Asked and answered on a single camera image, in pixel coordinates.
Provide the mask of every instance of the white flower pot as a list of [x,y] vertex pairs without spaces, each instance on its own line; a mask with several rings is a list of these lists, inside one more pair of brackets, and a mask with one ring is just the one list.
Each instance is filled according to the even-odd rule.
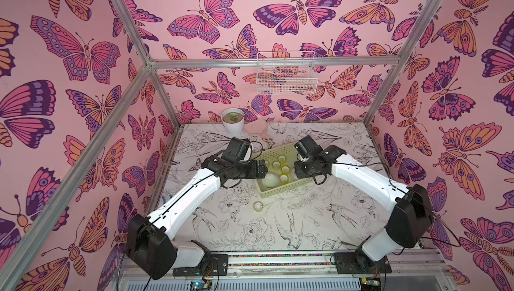
[[[243,116],[243,118],[236,123],[228,123],[228,122],[224,121],[224,117],[228,113],[238,113],[238,114],[241,114]],[[243,113],[243,111],[241,109],[238,109],[238,108],[227,109],[227,110],[223,111],[221,117],[222,117],[223,126],[225,126],[225,130],[227,131],[229,136],[237,137],[241,134],[241,132],[243,132],[243,126],[245,124],[245,114]]]

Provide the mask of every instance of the yellow plastic basket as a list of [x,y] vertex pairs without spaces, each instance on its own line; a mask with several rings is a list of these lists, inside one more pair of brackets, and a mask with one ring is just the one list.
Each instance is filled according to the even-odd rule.
[[[294,162],[297,160],[297,154],[298,151],[294,147],[294,143],[287,144],[280,147],[275,147],[266,151],[263,151],[262,154],[257,158],[257,160],[267,160],[269,162],[268,165],[268,171],[271,173],[277,173],[276,170],[273,169],[271,164],[273,164],[273,161],[278,160],[280,155],[286,156],[286,165],[291,169],[290,174],[294,172]],[[287,184],[280,185],[275,188],[267,188],[264,185],[262,185],[262,180],[257,179],[255,181],[255,186],[257,187],[257,190],[259,191],[259,194],[262,198],[270,197],[275,194],[283,193],[288,190],[291,190],[293,188],[296,188],[300,185],[304,185],[307,183],[312,182],[312,178],[299,178],[295,181],[291,181]]]

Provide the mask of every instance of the white wire basket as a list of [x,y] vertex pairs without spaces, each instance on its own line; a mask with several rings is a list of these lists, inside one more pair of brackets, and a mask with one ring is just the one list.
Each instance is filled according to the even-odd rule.
[[[263,51],[259,52],[257,59],[257,76],[255,83],[257,84],[257,94],[301,94],[312,95],[316,92],[318,84],[318,73],[316,67],[313,66],[313,57],[298,57],[297,66],[287,66],[286,58],[289,52],[303,51]],[[272,58],[283,58],[284,62],[279,61],[269,63],[265,61],[263,56],[272,53]]]

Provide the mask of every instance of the table surface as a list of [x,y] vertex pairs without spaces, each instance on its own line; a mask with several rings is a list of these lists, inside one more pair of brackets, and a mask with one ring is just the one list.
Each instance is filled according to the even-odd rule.
[[[360,162],[380,162],[364,125],[353,123],[269,123],[265,149],[312,136],[323,148],[333,144]],[[224,149],[230,137],[222,124],[185,125],[159,206],[192,178],[201,161]],[[382,165],[372,166],[381,171]],[[229,180],[231,186],[237,181]],[[261,212],[254,203],[264,204]],[[367,194],[330,176],[323,185],[305,184],[261,198],[255,179],[209,196],[180,228],[177,240],[196,240],[212,251],[355,249],[382,228],[389,213]]]

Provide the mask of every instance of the mounting plate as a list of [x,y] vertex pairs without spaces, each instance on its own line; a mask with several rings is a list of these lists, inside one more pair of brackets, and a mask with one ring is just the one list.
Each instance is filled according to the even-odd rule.
[[209,260],[202,261],[196,267],[178,267],[173,269],[174,277],[198,277],[202,273],[207,270],[207,267],[214,265],[214,269],[211,272],[212,277],[218,276],[226,276],[227,268],[228,268],[228,254],[215,254],[211,255]]
[[[368,272],[361,272],[356,268],[355,253],[354,252],[339,252],[334,253],[334,262],[336,263],[337,274],[375,274],[375,268],[370,269]],[[391,266],[389,260],[385,256],[385,267],[384,261],[381,260],[377,263],[376,268],[380,273],[391,273]]]

